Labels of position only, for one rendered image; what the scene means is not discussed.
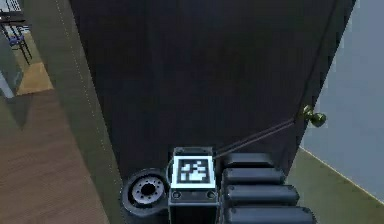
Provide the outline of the brass door knob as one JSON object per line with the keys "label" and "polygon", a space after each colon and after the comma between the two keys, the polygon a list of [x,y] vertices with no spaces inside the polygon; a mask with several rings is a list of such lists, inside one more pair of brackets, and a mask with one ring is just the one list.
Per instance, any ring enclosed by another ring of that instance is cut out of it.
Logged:
{"label": "brass door knob", "polygon": [[325,114],[315,112],[311,105],[306,105],[303,108],[303,116],[305,120],[308,120],[315,127],[321,127],[327,120],[327,116]]}

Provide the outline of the black room door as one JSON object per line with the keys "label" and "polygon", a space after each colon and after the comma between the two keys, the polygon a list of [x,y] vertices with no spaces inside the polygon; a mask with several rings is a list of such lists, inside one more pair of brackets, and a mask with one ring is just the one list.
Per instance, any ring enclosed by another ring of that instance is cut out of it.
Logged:
{"label": "black room door", "polygon": [[122,176],[177,146],[289,170],[356,0],[69,0]]}

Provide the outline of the black metal chair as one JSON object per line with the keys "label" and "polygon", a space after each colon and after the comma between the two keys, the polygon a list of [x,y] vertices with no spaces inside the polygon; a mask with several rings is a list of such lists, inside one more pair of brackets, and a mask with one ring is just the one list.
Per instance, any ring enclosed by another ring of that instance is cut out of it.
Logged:
{"label": "black metal chair", "polygon": [[20,50],[27,64],[30,64],[32,54],[21,31],[22,28],[28,28],[28,26],[21,11],[0,11],[0,30],[9,46],[12,50]]}

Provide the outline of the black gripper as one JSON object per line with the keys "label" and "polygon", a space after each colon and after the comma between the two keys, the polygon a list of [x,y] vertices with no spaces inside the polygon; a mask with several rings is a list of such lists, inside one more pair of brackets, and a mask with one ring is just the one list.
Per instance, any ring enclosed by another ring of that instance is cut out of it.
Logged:
{"label": "black gripper", "polygon": [[143,169],[125,182],[120,191],[124,224],[169,224],[165,172]]}

